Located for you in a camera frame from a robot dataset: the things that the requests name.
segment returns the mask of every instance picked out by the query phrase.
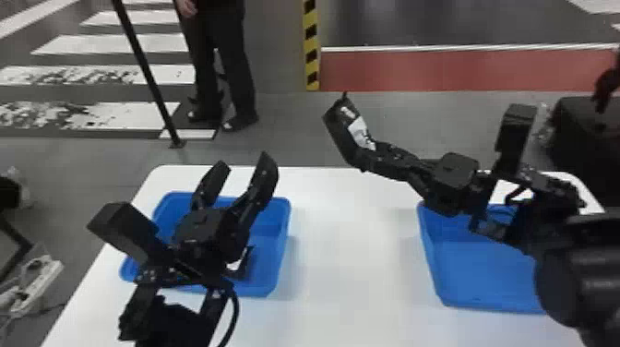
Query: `blue plastic tray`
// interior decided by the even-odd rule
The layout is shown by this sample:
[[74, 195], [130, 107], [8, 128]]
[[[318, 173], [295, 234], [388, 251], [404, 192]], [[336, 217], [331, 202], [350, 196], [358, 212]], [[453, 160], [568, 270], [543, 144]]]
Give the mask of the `blue plastic tray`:
[[[189, 211], [192, 193], [172, 192], [163, 197], [153, 213], [153, 221], [160, 228], [157, 233], [163, 242], [169, 244], [176, 224]], [[234, 197], [218, 197], [215, 207], [230, 206]], [[275, 197], [258, 214], [250, 230], [250, 253], [248, 275], [243, 281], [232, 280], [239, 296], [265, 297], [276, 288], [280, 264], [284, 255], [291, 216], [291, 203], [286, 198]], [[121, 279], [133, 281], [137, 274], [137, 263], [127, 257], [120, 269]], [[181, 286], [176, 289], [193, 293], [204, 293], [199, 285]]]
[[[515, 210], [489, 207], [509, 222]], [[444, 305], [493, 311], [544, 313], [534, 292], [534, 260], [508, 245], [471, 233], [471, 216], [441, 216], [418, 206], [426, 261]]]

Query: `hand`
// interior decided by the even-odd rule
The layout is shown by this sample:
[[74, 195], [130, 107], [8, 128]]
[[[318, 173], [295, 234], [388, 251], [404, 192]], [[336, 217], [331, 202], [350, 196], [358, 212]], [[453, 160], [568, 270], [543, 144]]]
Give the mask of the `hand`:
[[176, 4], [179, 6], [181, 16], [185, 18], [191, 18], [198, 12], [196, 4], [192, 0], [176, 0]]

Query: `metal pole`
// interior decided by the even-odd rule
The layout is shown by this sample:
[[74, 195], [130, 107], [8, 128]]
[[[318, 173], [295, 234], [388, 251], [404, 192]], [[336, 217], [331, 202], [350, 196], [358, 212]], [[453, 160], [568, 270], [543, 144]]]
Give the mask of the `metal pole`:
[[8, 237], [18, 244], [18, 251], [7, 261], [0, 269], [0, 283], [6, 280], [8, 274], [15, 268], [17, 264], [30, 252], [32, 243], [19, 233], [13, 226], [0, 214], [0, 231], [4, 232]]
[[136, 31], [134, 30], [133, 24], [131, 24], [131, 20], [129, 20], [125, 5], [122, 0], [112, 0], [112, 5], [114, 6], [114, 11], [116, 11], [118, 19], [121, 21], [123, 29], [125, 30], [125, 35], [129, 40], [129, 44], [131, 44], [131, 49], [134, 51], [134, 56], [136, 57], [137, 63], [140, 65], [144, 78], [147, 80], [150, 93], [153, 95], [153, 99], [155, 100], [155, 103], [157, 103], [157, 107], [160, 109], [161, 119], [163, 119], [166, 130], [170, 133], [170, 139], [173, 141], [173, 144], [170, 147], [180, 149], [185, 145], [185, 141], [179, 138], [179, 135], [176, 133], [173, 120], [168, 114], [166, 105], [163, 102], [160, 88], [157, 86], [155, 78], [153, 78], [153, 74], [150, 72], [149, 61], [147, 61], [147, 57], [142, 51], [140, 42], [137, 40]]

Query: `yellow and black hazard stripe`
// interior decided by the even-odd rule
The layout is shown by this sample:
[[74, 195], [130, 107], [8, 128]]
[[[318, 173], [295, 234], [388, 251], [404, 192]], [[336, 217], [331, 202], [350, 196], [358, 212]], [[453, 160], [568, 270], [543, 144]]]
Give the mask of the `yellow and black hazard stripe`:
[[318, 90], [318, 12], [316, 0], [304, 1], [305, 88]]

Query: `black shoe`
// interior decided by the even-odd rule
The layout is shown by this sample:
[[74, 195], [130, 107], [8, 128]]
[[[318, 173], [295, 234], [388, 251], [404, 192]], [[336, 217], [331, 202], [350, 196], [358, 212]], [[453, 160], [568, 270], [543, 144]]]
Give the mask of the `black shoe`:
[[221, 125], [221, 119], [223, 117], [223, 112], [221, 107], [218, 107], [215, 110], [206, 111], [201, 107], [196, 107], [194, 110], [190, 111], [187, 114], [187, 119], [189, 123], [204, 123], [208, 128], [217, 129]]
[[239, 130], [243, 130], [252, 124], [258, 122], [258, 114], [250, 116], [244, 116], [237, 114], [235, 117], [229, 119], [223, 125], [221, 125], [221, 131], [225, 133], [235, 133]]

